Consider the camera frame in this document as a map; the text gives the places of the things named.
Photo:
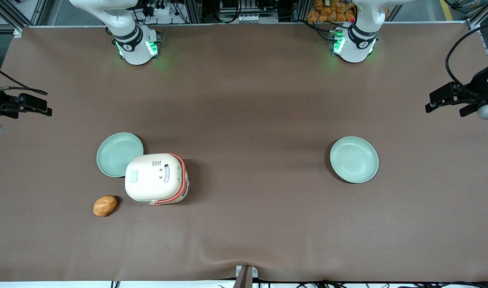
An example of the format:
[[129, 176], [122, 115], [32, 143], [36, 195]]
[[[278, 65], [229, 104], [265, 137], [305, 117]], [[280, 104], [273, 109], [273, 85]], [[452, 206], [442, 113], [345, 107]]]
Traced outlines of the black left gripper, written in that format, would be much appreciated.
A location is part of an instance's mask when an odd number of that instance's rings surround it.
[[476, 113], [480, 106], [488, 104], [488, 66], [476, 73], [469, 84], [461, 88], [456, 82], [449, 82], [429, 94], [426, 113], [431, 113], [442, 106], [468, 104], [459, 109], [460, 117]]

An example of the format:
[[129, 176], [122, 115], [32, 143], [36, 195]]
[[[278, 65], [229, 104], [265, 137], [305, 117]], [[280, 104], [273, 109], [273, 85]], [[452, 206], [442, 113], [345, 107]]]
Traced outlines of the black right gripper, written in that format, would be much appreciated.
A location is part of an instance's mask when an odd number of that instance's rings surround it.
[[34, 106], [47, 106], [47, 101], [37, 96], [21, 93], [19, 96], [11, 96], [6, 93], [9, 89], [0, 89], [0, 116], [17, 120], [21, 113], [37, 113], [44, 116], [52, 116], [53, 109], [35, 108]]

